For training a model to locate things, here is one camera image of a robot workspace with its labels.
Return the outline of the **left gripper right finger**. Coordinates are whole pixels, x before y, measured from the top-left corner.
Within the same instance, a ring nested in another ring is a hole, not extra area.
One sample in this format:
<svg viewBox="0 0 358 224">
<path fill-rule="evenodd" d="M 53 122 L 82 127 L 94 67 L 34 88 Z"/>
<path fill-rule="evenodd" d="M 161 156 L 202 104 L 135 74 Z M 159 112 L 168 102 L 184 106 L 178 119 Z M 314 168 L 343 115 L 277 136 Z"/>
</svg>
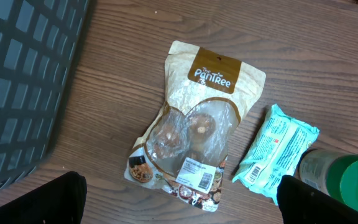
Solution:
<svg viewBox="0 0 358 224">
<path fill-rule="evenodd" d="M 358 224 L 358 211 L 284 175 L 277 189 L 284 224 Z"/>
</svg>

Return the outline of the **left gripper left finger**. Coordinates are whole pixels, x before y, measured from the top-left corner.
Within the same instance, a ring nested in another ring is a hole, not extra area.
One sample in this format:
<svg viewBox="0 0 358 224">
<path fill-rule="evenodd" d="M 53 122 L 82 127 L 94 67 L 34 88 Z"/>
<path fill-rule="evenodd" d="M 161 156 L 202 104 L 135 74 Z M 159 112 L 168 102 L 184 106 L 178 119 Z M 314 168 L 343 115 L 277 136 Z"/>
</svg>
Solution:
<svg viewBox="0 0 358 224">
<path fill-rule="evenodd" d="M 0 207 L 0 224 L 80 224 L 87 194 L 85 177 L 66 174 Z"/>
</svg>

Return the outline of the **green lidded jar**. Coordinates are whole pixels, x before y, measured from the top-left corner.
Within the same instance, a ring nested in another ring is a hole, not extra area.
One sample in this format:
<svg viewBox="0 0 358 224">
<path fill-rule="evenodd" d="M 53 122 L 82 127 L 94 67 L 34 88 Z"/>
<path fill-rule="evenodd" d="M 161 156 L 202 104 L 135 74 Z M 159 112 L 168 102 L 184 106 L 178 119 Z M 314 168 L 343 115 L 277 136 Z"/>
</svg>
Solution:
<svg viewBox="0 0 358 224">
<path fill-rule="evenodd" d="M 315 149 L 303 156 L 301 180 L 358 211 L 358 155 Z"/>
</svg>

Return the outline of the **teal packet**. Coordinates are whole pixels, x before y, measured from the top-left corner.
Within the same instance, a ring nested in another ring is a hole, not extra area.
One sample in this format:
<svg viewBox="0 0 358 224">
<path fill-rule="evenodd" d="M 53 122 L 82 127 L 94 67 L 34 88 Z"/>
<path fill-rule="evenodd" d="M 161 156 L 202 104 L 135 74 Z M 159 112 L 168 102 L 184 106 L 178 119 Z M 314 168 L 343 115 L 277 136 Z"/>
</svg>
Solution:
<svg viewBox="0 0 358 224">
<path fill-rule="evenodd" d="M 232 178 L 250 191 L 277 202 L 284 175 L 293 175 L 302 154 L 317 140 L 319 129 L 286 115 L 274 104 Z"/>
</svg>

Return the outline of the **brown Pantree snack pouch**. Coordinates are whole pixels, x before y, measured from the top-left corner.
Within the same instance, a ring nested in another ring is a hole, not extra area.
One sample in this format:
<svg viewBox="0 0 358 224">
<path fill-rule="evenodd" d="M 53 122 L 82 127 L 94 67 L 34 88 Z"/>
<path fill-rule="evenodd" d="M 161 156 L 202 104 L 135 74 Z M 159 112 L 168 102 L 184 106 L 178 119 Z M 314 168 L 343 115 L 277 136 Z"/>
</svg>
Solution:
<svg viewBox="0 0 358 224">
<path fill-rule="evenodd" d="M 165 101 L 137 138 L 125 178 L 215 212 L 227 142 L 260 98 L 265 78 L 245 62 L 174 41 L 165 60 Z"/>
</svg>

